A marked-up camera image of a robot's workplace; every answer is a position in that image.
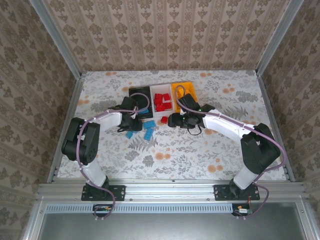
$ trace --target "plastic bin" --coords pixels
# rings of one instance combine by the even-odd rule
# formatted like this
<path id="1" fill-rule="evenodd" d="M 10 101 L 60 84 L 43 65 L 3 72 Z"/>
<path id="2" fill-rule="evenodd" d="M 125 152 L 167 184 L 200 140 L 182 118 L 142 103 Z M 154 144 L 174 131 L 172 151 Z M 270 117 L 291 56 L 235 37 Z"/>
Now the plastic bin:
<path id="1" fill-rule="evenodd" d="M 194 85 L 192 84 L 191 81 L 172 83 L 172 84 L 171 84 L 171 94 L 172 94 L 172 96 L 173 96 L 174 108 L 175 108 L 175 112 L 176 112 L 176 113 L 180 113 L 180 107 L 178 106 L 177 101 L 176 101 L 176 98 L 175 98 L 175 90 L 176 90 L 176 87 L 177 87 L 178 85 L 184 86 L 184 88 L 190 92 L 190 94 L 191 94 L 191 96 L 194 98 L 194 100 L 195 100 L 196 102 L 198 102 L 197 96 L 196 96 L 196 92 L 195 92 L 195 89 L 194 89 Z"/>
<path id="2" fill-rule="evenodd" d="M 153 117 L 163 117 L 166 116 L 168 117 L 170 114 L 173 114 L 175 112 L 175 105 L 173 104 L 173 95 L 172 95 L 172 89 L 171 89 L 171 84 L 161 84 L 161 85 L 153 85 L 150 86 L 150 92 L 151 92 L 151 102 L 152 102 L 152 113 Z M 171 103 L 172 108 L 167 109 L 165 111 L 156 111 L 156 106 L 155 106 L 155 94 L 169 94 L 170 95 L 170 100 L 165 101 L 162 99 L 163 103 Z"/>

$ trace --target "white floral surface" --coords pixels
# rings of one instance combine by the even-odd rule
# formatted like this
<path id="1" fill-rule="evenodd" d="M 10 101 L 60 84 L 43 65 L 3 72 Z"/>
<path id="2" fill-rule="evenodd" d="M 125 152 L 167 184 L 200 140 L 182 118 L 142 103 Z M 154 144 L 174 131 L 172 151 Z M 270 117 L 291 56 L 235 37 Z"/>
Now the white floral surface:
<path id="1" fill-rule="evenodd" d="M 120 104 L 128 88 L 192 81 L 199 104 L 210 104 L 242 122 L 270 126 L 260 87 L 252 71 L 121 71 L 88 72 L 75 116 L 88 119 Z M 129 140 L 113 127 L 100 134 L 97 160 L 114 179 L 230 180 L 243 166 L 241 148 L 222 134 L 204 129 L 192 136 L 186 129 L 157 126 L 150 141 L 146 130 Z M 66 156 L 59 178 L 79 178 L 81 173 Z M 285 180 L 283 168 L 267 172 L 263 180 Z"/>

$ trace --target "patterned wallpaper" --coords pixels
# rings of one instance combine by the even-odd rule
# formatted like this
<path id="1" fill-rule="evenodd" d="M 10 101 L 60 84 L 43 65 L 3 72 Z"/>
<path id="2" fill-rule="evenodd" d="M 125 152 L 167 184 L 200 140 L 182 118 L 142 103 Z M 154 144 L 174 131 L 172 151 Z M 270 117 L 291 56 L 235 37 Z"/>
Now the patterned wallpaper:
<path id="1" fill-rule="evenodd" d="M 305 0 L 263 73 L 298 181 L 320 224 L 320 1 Z"/>
<path id="2" fill-rule="evenodd" d="M 289 0 L 44 0 L 83 71 L 255 69 Z"/>
<path id="3" fill-rule="evenodd" d="M 20 238 L 47 181 L 75 79 L 27 0 L 0 1 L 0 239 Z"/>

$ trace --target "purple cable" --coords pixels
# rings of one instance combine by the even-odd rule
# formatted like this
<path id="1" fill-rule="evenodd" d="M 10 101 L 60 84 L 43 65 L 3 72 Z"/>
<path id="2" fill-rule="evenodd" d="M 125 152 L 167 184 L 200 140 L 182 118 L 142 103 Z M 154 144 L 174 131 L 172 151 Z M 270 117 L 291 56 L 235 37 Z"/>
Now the purple cable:
<path id="1" fill-rule="evenodd" d="M 96 217 L 96 219 L 104 219 L 104 218 L 107 218 L 107 217 L 112 213 L 112 211 L 114 210 L 115 205 L 116 205 L 116 198 L 115 198 L 115 195 L 114 195 L 110 190 L 108 190 L 108 189 L 106 189 L 106 188 L 104 188 L 104 187 L 95 185 L 93 182 L 91 182 L 90 179 L 88 178 L 88 176 L 86 175 L 86 173 L 83 171 L 83 169 L 82 169 L 83 164 L 82 164 L 81 161 L 80 161 L 80 154 L 79 154 L 79 152 L 80 152 L 81 137 L 82 137 L 82 135 L 83 135 L 83 133 L 84 133 L 84 130 L 85 130 L 87 124 L 88 124 L 89 122 L 91 122 L 92 120 L 102 118 L 102 117 L 104 117 L 104 116 L 106 116 L 106 115 L 108 115 L 108 114 L 110 114 L 110 113 L 139 113 L 139 112 L 143 112 L 144 110 L 146 110 L 146 109 L 149 107 L 149 105 L 150 105 L 150 100 L 149 100 L 149 98 L 147 97 L 147 95 L 145 95 L 145 94 L 143 94 L 143 93 L 140 93 L 140 92 L 136 92 L 136 93 L 131 94 L 130 97 L 135 96 L 135 95 L 142 95 L 142 96 L 144 96 L 144 97 L 147 99 L 147 105 L 146 105 L 146 107 L 144 107 L 144 108 L 142 108 L 142 109 L 140 109 L 140 110 L 126 110 L 126 109 L 117 109 L 117 110 L 111 109 L 111 110 L 107 110 L 107 111 L 105 111 L 105 112 L 103 112 L 103 113 L 98 114 L 97 116 L 94 116 L 94 117 L 89 118 L 89 119 L 82 125 L 82 127 L 81 127 L 81 129 L 80 129 L 80 132 L 79 132 L 79 135 L 78 135 L 78 140 L 77 140 L 77 142 L 76 142 L 75 156 L 76 156 L 76 161 L 77 161 L 77 163 L 78 163 L 78 165 L 79 165 L 79 167 L 80 167 L 80 172 L 81 172 L 81 174 L 82 174 L 82 175 L 84 176 L 84 178 L 88 181 L 88 183 L 90 183 L 93 187 L 95 187 L 95 188 L 97 188 L 97 189 L 100 189 L 100 190 L 103 190 L 103 191 L 106 191 L 106 192 L 107 192 L 108 194 L 110 194 L 111 197 L 112 197 L 112 207 L 111 207 L 110 211 L 107 213 L 106 216 L 104 216 L 104 217 L 98 217 L 98 216 L 96 215 L 97 208 L 94 210 L 93 215 Z"/>
<path id="2" fill-rule="evenodd" d="M 266 187 L 264 187 L 264 186 L 258 185 L 258 184 L 256 183 L 256 181 L 257 181 L 265 172 L 269 172 L 269 171 L 271 171 L 271 170 L 274 170 L 274 169 L 278 169 L 278 168 L 283 167 L 283 166 L 286 164 L 287 160 L 288 160 L 288 156 L 287 156 L 287 154 L 286 154 L 286 151 L 283 149 L 283 147 L 282 147 L 279 143 L 277 143 L 277 142 L 276 142 L 275 140 L 273 140 L 272 138 L 268 137 L 267 135 L 265 135 L 265 134 L 263 134 L 263 133 L 261 133 L 261 132 L 256 131 L 255 129 L 253 129 L 253 128 L 251 128 L 251 127 L 248 127 L 248 126 L 246 126 L 246 125 L 244 125 L 244 124 L 241 124 L 241 123 L 233 120 L 232 118 L 229 118 L 229 117 L 223 116 L 223 115 L 219 115 L 219 114 L 213 113 L 213 112 L 206 112 L 206 113 L 204 113 L 204 112 L 202 112 L 202 111 L 196 111 L 196 110 L 193 110 L 193 109 L 191 109 L 191 108 L 188 108 L 188 107 L 184 106 L 184 105 L 179 101 L 179 99 L 178 99 L 178 96 L 177 96 L 178 88 L 182 88 L 182 89 L 183 89 L 183 95 L 185 95 L 186 89 L 185 89 L 184 86 L 178 85 L 178 86 L 176 86 L 176 88 L 175 88 L 175 90 L 174 90 L 175 100 L 176 100 L 176 102 L 178 103 L 178 105 L 179 105 L 181 108 L 183 108 L 183 109 L 185 109 L 185 110 L 187 110 L 187 111 L 189 111 L 189 112 L 195 113 L 195 114 L 205 114 L 205 115 L 211 115 L 211 116 L 215 116 L 215 117 L 220 117 L 220 118 L 222 118 L 222 119 L 224 119 L 224 120 L 229 121 L 230 123 L 233 123 L 233 124 L 235 124 L 235 125 L 238 125 L 239 127 L 243 127 L 244 129 L 249 130 L 249 131 L 251 131 L 251 132 L 253 132 L 253 133 L 255 133 L 255 134 L 257 134 L 257 135 L 259 135 L 259 136 L 261 136 L 261 137 L 263 137 L 263 138 L 265 138 L 265 139 L 267 139 L 267 140 L 269 140 L 270 142 L 272 142 L 274 145 L 276 145 L 276 146 L 279 148 L 279 150 L 280 150 L 281 153 L 283 154 L 283 160 L 282 160 L 282 162 L 281 162 L 279 165 L 265 169 L 265 170 L 264 170 L 259 176 L 257 176 L 257 177 L 255 178 L 255 180 L 253 181 L 253 184 L 256 185 L 258 188 L 262 188 L 262 189 L 266 190 L 266 197 L 264 198 L 261 206 L 260 206 L 255 212 L 253 212 L 252 214 L 246 216 L 246 218 L 253 216 L 254 214 L 256 214 L 256 213 L 265 205 L 265 203 L 267 202 L 268 197 L 269 197 L 269 190 L 268 190 Z"/>

